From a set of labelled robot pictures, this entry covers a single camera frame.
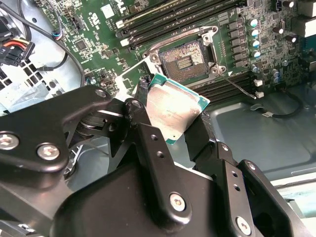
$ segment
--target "robotic arm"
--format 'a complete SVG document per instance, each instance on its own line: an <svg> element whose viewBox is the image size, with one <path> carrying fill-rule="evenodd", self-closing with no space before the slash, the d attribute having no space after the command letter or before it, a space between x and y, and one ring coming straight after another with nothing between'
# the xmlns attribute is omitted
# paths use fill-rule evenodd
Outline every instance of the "robotic arm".
<svg viewBox="0 0 316 237"><path fill-rule="evenodd" d="M50 237L312 236L262 171L237 163L207 114L185 132L195 170L174 164L146 112L85 86L0 118L0 209ZM69 149L108 137L108 175L73 193Z"/></svg>

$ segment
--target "motherboard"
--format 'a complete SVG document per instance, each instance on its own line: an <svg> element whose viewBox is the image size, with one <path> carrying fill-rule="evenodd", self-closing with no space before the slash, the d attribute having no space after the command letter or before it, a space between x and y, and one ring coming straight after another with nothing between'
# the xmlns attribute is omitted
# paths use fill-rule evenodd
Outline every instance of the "motherboard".
<svg viewBox="0 0 316 237"><path fill-rule="evenodd" d="M35 0L57 27L47 0ZM208 98L261 98L280 83L301 83L304 32L293 32L298 3L288 0L50 0L62 41L81 62L86 84L111 94L115 78L132 93L161 73Z"/></svg>

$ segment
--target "white connector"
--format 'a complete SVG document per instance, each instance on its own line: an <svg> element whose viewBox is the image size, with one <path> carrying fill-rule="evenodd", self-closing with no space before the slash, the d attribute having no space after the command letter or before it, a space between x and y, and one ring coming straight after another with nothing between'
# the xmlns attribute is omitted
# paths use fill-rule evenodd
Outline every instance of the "white connector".
<svg viewBox="0 0 316 237"><path fill-rule="evenodd" d="M260 98L262 98L262 97L265 96L265 94L264 94L263 92L258 92L258 91L256 91L255 94L256 94L256 97L257 97L258 99L260 99Z"/></svg>
<svg viewBox="0 0 316 237"><path fill-rule="evenodd" d="M253 83L255 84L256 87L260 87L263 85L263 81L262 80L253 80Z"/></svg>

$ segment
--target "red wire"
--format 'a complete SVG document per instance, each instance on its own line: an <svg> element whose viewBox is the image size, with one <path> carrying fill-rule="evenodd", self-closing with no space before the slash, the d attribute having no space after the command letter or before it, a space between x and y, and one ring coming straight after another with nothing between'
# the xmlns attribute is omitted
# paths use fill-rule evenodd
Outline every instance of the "red wire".
<svg viewBox="0 0 316 237"><path fill-rule="evenodd" d="M19 42L16 42L16 41L14 41L14 42L8 42L8 43L5 43L5 44L4 44L5 47L11 46L11 45L17 45L17 46L20 46L22 49L26 50L25 45L23 45L23 44L21 44L21 43L19 43Z"/></svg>

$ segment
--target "yellow wire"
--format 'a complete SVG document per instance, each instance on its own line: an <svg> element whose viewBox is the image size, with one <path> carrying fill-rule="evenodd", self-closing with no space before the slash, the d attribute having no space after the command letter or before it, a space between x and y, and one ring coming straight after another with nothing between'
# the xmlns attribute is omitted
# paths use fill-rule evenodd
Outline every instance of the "yellow wire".
<svg viewBox="0 0 316 237"><path fill-rule="evenodd" d="M30 44L30 42L28 42L28 41L26 41L26 40L23 40L23 39L17 39L17 38L15 38L14 40L19 41L19 42L22 42L22 43Z"/></svg>

